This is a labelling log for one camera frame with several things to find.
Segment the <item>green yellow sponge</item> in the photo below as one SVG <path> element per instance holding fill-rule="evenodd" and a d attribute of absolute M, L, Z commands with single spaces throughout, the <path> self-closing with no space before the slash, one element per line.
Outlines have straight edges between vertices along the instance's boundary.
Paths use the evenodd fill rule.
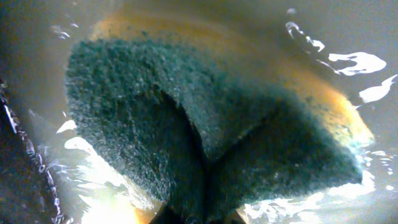
<path fill-rule="evenodd" d="M 374 136 L 311 65 L 265 40 L 156 25 L 101 24 L 68 61 L 76 131 L 119 174 L 189 223 L 362 182 Z"/>

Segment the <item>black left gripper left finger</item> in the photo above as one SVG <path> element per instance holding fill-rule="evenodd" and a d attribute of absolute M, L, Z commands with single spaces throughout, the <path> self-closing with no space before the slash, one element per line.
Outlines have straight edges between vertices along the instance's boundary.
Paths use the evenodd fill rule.
<path fill-rule="evenodd" d="M 177 224 L 177 214 L 169 203 L 164 204 L 149 224 Z"/>

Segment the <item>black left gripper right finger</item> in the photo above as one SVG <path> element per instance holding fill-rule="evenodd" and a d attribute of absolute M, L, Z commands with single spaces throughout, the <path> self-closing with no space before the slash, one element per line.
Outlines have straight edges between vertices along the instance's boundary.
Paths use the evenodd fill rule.
<path fill-rule="evenodd" d="M 217 221 L 217 224 L 246 224 L 246 222 L 242 219 L 239 213 L 234 210 L 229 214 L 223 215 Z"/>

